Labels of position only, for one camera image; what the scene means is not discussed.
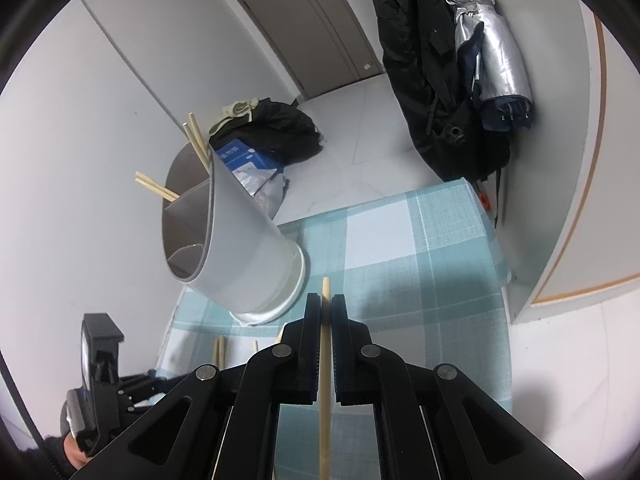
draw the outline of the black cable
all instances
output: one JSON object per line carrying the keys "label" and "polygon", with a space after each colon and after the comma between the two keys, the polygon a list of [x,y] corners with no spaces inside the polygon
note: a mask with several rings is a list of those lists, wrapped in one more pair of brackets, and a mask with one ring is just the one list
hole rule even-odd
{"label": "black cable", "polygon": [[15,385],[14,378],[9,371],[9,367],[6,365],[2,351],[0,351],[0,375],[2,375],[4,384],[6,384],[6,389],[9,390],[9,395],[11,395],[11,398],[14,400],[15,407],[18,409],[18,413],[20,413],[20,416],[24,421],[24,425],[27,427],[27,430],[29,430],[29,433],[31,433],[32,439],[44,454],[44,457],[47,459],[47,462],[49,462],[53,472],[58,476],[58,478],[60,478],[60,480],[65,480],[66,476],[60,472],[60,464],[58,464],[56,459],[49,452],[49,449],[47,449],[42,435],[38,431],[38,428],[29,414],[29,410],[27,410],[27,406],[24,404],[24,401],[20,396],[20,392],[18,391],[18,387]]}

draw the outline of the tablecloth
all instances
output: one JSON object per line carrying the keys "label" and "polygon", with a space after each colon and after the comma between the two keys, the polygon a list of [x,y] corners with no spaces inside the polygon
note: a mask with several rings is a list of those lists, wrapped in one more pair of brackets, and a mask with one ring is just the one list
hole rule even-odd
{"label": "tablecloth", "polygon": [[[509,278],[491,222],[471,186],[459,180],[280,226],[305,253],[308,278],[280,319],[242,327],[227,311],[186,289],[162,345],[159,374],[175,376],[211,361],[227,337],[226,367],[246,362],[252,343],[274,344],[281,326],[303,315],[308,292],[331,278],[351,319],[375,343],[406,362],[460,368],[505,409],[511,407],[511,362],[500,286]],[[332,478],[380,477],[372,408],[332,413]],[[276,440],[278,480],[318,477],[316,406],[282,406]]]}

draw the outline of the silver umbrella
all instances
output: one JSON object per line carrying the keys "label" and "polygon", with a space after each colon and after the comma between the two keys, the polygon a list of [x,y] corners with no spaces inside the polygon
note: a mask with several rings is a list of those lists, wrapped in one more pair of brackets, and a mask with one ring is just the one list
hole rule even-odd
{"label": "silver umbrella", "polygon": [[458,67],[488,130],[529,127],[533,95],[520,48],[495,0],[446,0],[455,9]]}

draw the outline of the metal screw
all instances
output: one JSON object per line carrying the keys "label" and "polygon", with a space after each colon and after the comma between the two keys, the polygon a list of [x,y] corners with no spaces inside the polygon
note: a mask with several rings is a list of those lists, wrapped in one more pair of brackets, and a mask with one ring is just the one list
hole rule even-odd
{"label": "metal screw", "polygon": [[378,345],[364,345],[360,349],[360,353],[364,357],[378,357],[380,355],[380,347]]}
{"label": "metal screw", "polygon": [[271,353],[276,357],[287,357],[291,355],[291,347],[285,344],[276,345],[271,350]]}
{"label": "metal screw", "polygon": [[438,367],[438,376],[446,381],[450,381],[458,376],[458,371],[451,365],[442,365]]}
{"label": "metal screw", "polygon": [[201,381],[208,381],[216,376],[216,367],[212,365],[202,365],[196,370],[196,377]]}

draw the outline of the black strap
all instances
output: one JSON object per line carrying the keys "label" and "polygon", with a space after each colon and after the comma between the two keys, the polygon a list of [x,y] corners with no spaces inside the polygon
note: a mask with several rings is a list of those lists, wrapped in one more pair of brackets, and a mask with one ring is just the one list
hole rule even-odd
{"label": "black strap", "polygon": [[20,396],[18,387],[15,385],[14,378],[11,376],[11,372],[9,371],[9,368],[6,365],[4,356],[2,355],[1,351],[0,351],[0,375],[2,375],[4,384],[6,384],[6,389],[9,391],[11,398],[14,400],[15,407],[18,409],[18,413],[20,413],[20,416],[24,421],[24,425],[27,427],[27,430],[29,430],[29,433],[31,433],[31,437],[34,439],[35,443],[38,445],[38,448],[46,457],[47,462],[49,462],[49,465],[51,466],[51,469],[53,470],[53,472],[56,475],[58,475],[58,478],[60,478],[60,480],[64,480],[66,478],[66,475],[63,475],[60,472],[59,465],[56,463],[56,460],[53,458],[53,456],[49,452],[49,449],[47,449],[47,446],[45,446],[44,439],[42,438],[42,435],[38,431],[38,428],[36,427],[33,419],[31,418],[31,415],[29,414],[29,410],[27,410],[27,407],[25,406],[24,401]]}
{"label": "black strap", "polygon": [[498,215],[500,214],[500,178],[502,177],[502,168],[495,170],[495,219],[494,229],[498,228]]}

